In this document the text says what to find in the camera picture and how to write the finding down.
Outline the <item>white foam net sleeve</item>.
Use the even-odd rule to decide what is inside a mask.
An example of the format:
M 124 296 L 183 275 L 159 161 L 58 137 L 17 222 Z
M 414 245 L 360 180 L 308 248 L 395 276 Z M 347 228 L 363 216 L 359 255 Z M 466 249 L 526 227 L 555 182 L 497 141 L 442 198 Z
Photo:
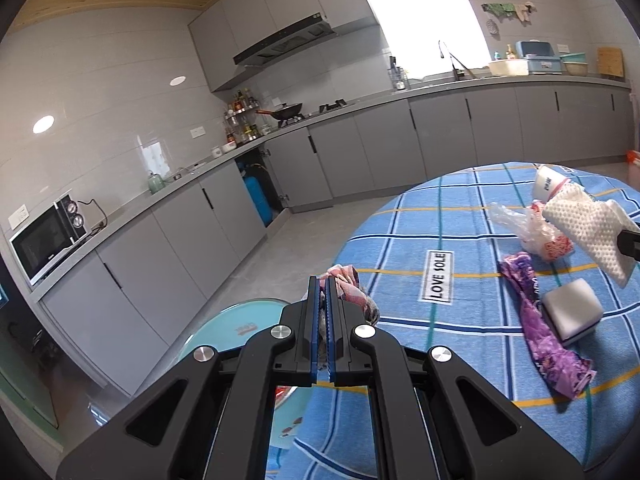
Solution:
M 615 200 L 595 200 L 585 189 L 565 181 L 547 200 L 544 218 L 585 252 L 621 288 L 634 272 L 636 260 L 617 247 L 623 231 L 639 233 L 639 227 Z

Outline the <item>white sponge block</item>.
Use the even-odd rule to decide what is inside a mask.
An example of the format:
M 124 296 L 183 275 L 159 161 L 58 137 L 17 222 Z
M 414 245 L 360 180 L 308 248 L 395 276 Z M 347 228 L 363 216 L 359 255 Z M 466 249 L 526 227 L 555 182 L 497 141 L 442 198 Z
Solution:
M 541 302 L 563 347 L 593 332 L 604 315 L 600 300 L 583 278 L 550 290 Z

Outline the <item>clear red printed plastic bag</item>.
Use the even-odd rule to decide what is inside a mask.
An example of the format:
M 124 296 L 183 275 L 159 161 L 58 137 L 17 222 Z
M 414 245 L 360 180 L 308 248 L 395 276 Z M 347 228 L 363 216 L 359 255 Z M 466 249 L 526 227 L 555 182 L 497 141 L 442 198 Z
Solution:
M 543 212 L 544 203 L 540 200 L 534 200 L 521 211 L 497 203 L 488 207 L 489 219 L 515 234 L 526 252 L 553 262 L 574 252 L 574 244 L 544 218 Z

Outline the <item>paper cup with stripes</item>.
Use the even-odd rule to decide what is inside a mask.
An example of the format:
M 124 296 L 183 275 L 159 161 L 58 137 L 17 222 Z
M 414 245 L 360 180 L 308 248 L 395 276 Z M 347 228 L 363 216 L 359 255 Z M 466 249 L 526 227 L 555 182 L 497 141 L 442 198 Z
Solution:
M 537 168 L 533 186 L 533 200 L 548 203 L 567 182 L 570 182 L 570 178 L 564 174 L 560 174 L 548 165 L 540 165 Z

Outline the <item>purple snack wrapper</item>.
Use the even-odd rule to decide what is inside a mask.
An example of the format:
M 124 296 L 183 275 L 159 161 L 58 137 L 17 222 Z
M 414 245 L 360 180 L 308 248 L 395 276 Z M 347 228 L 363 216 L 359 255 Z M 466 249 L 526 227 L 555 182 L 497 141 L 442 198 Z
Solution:
M 499 263 L 499 271 L 520 300 L 518 314 L 523 335 L 540 376 L 561 396 L 576 399 L 597 372 L 590 360 L 565 349 L 544 320 L 532 258 L 527 252 L 508 255 Z

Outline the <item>patterned cloth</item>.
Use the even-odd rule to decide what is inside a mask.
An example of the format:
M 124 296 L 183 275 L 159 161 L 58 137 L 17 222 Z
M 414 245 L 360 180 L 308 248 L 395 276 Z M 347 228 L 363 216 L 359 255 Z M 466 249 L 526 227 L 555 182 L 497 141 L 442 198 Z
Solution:
M 328 351 L 328 329 L 326 328 L 326 283 L 334 278 L 337 296 L 360 307 L 364 319 L 375 325 L 380 318 L 380 309 L 375 301 L 364 291 L 356 268 L 352 264 L 342 266 L 334 264 L 318 277 L 320 285 L 319 312 L 319 359 L 326 360 Z

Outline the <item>pink trash bin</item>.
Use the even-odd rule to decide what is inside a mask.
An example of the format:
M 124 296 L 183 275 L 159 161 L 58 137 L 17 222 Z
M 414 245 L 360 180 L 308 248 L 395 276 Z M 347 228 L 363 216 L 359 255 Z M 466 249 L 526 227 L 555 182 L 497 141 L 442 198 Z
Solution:
M 635 150 L 629 150 L 626 154 L 627 157 L 627 180 L 628 184 L 640 190 L 640 152 Z

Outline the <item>grey lower kitchen cabinets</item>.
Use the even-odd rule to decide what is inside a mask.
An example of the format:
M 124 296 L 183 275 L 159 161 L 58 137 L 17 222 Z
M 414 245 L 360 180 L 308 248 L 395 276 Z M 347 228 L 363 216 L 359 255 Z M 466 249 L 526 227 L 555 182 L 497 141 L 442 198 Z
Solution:
M 252 143 L 294 212 L 494 162 L 620 157 L 631 88 L 596 77 L 461 81 L 352 104 Z M 100 385 L 136 392 L 265 226 L 230 153 L 145 197 L 32 291 L 56 342 Z

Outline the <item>grey kitchen cabinets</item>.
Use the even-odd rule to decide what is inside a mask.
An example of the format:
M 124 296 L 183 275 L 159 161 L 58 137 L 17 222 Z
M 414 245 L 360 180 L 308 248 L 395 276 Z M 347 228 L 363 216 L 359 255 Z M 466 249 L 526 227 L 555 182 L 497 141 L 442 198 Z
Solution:
M 309 15 L 320 13 L 334 34 L 264 66 L 236 66 L 238 53 Z M 232 89 L 264 68 L 337 35 L 376 23 L 367 0 L 220 0 L 189 25 L 211 92 Z
M 252 143 L 294 212 L 494 162 L 620 157 L 631 88 L 596 77 L 461 81 L 352 104 Z M 136 392 L 265 226 L 230 153 L 145 197 L 32 291 L 56 342 L 100 385 Z

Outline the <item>kitchen sink faucet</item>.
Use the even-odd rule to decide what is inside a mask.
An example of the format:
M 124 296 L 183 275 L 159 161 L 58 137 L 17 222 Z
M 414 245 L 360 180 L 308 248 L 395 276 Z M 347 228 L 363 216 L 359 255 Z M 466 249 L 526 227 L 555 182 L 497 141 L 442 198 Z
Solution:
M 448 58 L 451 65 L 451 73 L 454 81 L 462 81 L 466 78 L 476 79 L 477 76 L 466 65 L 464 65 L 450 50 L 442 40 L 437 41 L 439 55 L 442 60 Z

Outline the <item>grey upper kitchen cabinets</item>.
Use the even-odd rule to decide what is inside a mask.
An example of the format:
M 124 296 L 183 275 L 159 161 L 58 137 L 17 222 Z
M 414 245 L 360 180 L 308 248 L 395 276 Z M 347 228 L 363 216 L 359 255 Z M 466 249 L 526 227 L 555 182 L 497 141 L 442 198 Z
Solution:
M 236 66 L 238 53 L 309 15 L 320 13 L 334 34 L 264 66 Z M 264 68 L 337 35 L 376 23 L 367 0 L 220 0 L 189 25 L 211 92 L 232 89 Z

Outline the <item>teal enamel basin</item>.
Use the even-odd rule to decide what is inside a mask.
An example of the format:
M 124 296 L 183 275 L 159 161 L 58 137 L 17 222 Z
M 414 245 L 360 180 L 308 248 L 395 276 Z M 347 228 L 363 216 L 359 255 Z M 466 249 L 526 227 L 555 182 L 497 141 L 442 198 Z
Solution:
M 277 325 L 282 310 L 287 305 L 288 302 L 281 299 L 260 298 L 240 302 L 222 310 L 190 335 L 172 364 L 176 364 L 190 351 L 201 346 L 214 347 L 219 352 L 244 346 L 257 332 Z M 302 426 L 310 397 L 311 388 L 277 388 L 270 448 L 292 448 L 294 438 Z

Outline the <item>black white microwave oven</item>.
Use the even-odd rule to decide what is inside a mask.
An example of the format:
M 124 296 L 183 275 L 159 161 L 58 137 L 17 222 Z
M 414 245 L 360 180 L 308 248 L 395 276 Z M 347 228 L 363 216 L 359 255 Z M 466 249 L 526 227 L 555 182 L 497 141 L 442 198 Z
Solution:
M 19 229 L 10 247 L 26 281 L 35 286 L 88 235 L 81 206 L 66 193 Z

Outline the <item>spice rack with bottles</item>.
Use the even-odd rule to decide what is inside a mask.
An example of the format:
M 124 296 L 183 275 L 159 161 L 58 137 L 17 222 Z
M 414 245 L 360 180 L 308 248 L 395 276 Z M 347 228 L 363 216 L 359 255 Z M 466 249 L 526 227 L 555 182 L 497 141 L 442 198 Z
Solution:
M 250 89 L 245 88 L 235 92 L 228 103 L 226 114 L 224 114 L 224 119 L 228 124 L 229 141 L 234 141 L 236 145 L 243 145 L 260 137 L 256 122 L 258 108 L 259 102 Z

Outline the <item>black wok pan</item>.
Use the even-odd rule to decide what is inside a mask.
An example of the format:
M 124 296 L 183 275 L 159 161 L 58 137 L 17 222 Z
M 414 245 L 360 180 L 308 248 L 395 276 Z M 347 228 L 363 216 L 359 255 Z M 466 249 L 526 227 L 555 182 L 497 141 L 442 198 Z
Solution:
M 281 106 L 278 110 L 256 110 L 256 114 L 270 116 L 277 122 L 287 122 L 292 118 L 298 117 L 302 112 L 302 108 L 302 103 L 295 103 Z

